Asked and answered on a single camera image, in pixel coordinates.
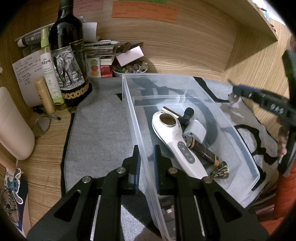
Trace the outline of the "person's right hand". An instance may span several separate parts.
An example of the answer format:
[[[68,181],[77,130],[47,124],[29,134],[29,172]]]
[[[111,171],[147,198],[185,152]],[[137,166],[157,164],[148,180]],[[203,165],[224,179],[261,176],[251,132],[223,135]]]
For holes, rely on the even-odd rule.
[[[282,158],[284,155],[286,155],[287,140],[288,140],[288,130],[287,130],[287,128],[282,126],[278,132],[278,149],[277,149],[278,158]]]

